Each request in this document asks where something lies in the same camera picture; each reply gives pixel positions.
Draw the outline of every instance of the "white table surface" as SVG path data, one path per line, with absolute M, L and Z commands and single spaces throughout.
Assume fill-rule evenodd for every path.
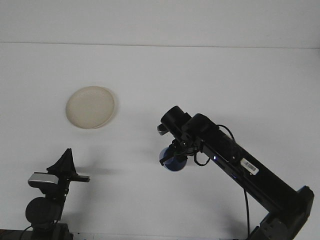
M 319 236 L 319 50 L 0 43 L 0 56 L 1 228 L 29 225 L 25 208 L 42 194 L 28 178 L 72 148 L 91 177 L 70 185 L 61 221 L 72 232 L 245 238 L 243 191 L 218 166 L 190 160 L 173 173 L 158 162 L 173 137 L 157 125 L 179 105 L 228 126 L 295 190 L 310 186 L 314 207 L 295 239 Z M 92 85 L 112 90 L 116 114 L 80 129 L 65 106 Z M 253 229 L 267 212 L 249 202 Z

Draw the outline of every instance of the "plastic dish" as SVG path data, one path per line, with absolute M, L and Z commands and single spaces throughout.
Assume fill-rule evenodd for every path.
M 88 86 L 76 91 L 68 100 L 66 117 L 82 129 L 96 129 L 105 125 L 115 109 L 111 92 L 101 86 Z

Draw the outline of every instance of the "white label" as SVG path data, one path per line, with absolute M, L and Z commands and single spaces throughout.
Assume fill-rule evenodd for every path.
M 241 165 L 247 169 L 251 174 L 256 175 L 259 172 L 259 169 L 252 165 L 247 159 L 242 159 L 240 161 Z

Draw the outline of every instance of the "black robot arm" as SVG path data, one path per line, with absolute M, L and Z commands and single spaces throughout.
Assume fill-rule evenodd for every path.
M 175 106 L 162 117 L 158 132 L 175 138 L 162 165 L 174 155 L 204 153 L 268 210 L 247 240 L 292 240 L 307 221 L 314 199 L 309 187 L 293 190 L 206 116 L 191 117 Z
M 25 210 L 25 216 L 35 231 L 51 231 L 61 219 L 71 181 L 89 182 L 89 176 L 76 172 L 72 150 L 68 148 L 61 158 L 47 168 L 47 173 L 35 172 L 28 180 L 33 188 L 39 188 L 45 197 L 33 199 Z

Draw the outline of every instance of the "white wall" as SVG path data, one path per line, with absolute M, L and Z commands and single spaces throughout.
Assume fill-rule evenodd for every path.
M 0 41 L 320 48 L 319 0 L 7 0 Z

